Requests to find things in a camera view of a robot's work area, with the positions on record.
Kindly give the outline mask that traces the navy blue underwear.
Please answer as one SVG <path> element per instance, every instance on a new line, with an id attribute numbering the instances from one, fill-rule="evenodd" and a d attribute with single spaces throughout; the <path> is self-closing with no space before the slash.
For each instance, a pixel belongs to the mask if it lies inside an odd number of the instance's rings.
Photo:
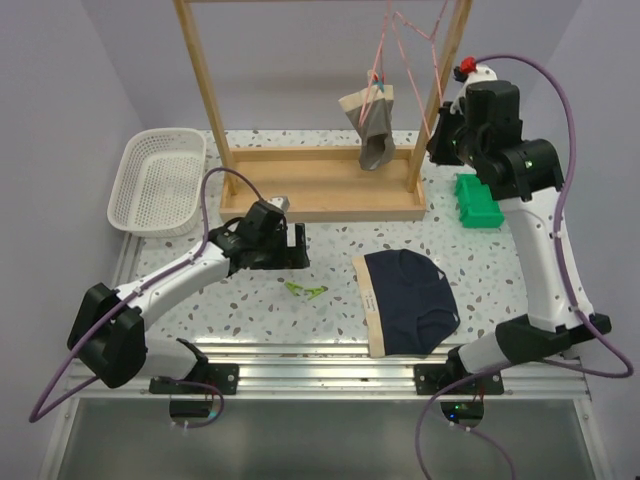
<path id="1" fill-rule="evenodd" d="M 407 249 L 352 259 L 373 358 L 427 356 L 458 328 L 456 301 L 444 271 Z"/>

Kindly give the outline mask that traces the pink wire hanger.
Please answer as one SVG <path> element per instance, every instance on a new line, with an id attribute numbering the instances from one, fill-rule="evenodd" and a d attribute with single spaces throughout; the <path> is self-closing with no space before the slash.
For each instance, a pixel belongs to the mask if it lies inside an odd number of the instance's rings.
<path id="1" fill-rule="evenodd" d="M 437 50 L 442 24 L 451 9 L 451 4 L 451 1 L 438 1 L 431 21 L 425 24 L 398 8 L 392 8 L 390 12 L 392 38 L 396 43 L 416 106 L 420 108 L 421 126 L 428 139 L 434 132 L 433 120 L 429 119 L 428 104 L 435 100 L 435 107 L 438 108 L 444 99 L 440 79 L 441 61 L 438 59 Z"/>

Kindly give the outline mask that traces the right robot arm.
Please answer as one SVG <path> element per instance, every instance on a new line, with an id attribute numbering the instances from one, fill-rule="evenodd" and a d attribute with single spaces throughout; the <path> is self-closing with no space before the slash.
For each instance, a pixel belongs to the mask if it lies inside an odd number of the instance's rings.
<path id="1" fill-rule="evenodd" d="M 520 91 L 505 80 L 467 81 L 440 109 L 427 150 L 432 163 L 471 166 L 499 205 L 511 231 L 525 282 L 525 314 L 448 355 L 445 379 L 468 392 L 481 373 L 540 361 L 611 330 L 581 289 L 571 244 L 556 205 L 564 185 L 547 140 L 525 140 Z"/>

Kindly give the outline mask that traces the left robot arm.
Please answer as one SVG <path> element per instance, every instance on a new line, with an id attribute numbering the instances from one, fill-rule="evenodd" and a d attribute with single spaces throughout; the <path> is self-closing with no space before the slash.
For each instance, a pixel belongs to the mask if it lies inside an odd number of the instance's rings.
<path id="1" fill-rule="evenodd" d="M 309 267 L 306 231 L 296 223 L 287 243 L 284 209 L 256 201 L 243 217 L 210 230 L 198 246 L 136 282 L 111 289 L 102 283 L 84 295 L 67 346 L 107 387 L 136 376 L 174 382 L 193 393 L 213 382 L 206 356 L 184 339 L 152 341 L 147 330 L 173 307 L 245 270 Z"/>

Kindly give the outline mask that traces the green clothespin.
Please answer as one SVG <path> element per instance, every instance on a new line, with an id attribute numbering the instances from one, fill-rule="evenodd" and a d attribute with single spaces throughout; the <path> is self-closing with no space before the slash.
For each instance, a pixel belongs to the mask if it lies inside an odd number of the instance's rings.
<path id="1" fill-rule="evenodd" d="M 328 288 L 326 286 L 308 288 L 304 290 L 304 294 L 309 300 L 312 300 L 314 298 L 317 298 L 319 295 L 325 293 L 327 290 Z"/>
<path id="2" fill-rule="evenodd" d="M 294 282 L 286 282 L 285 287 L 294 296 L 300 296 L 304 292 L 304 287 Z"/>

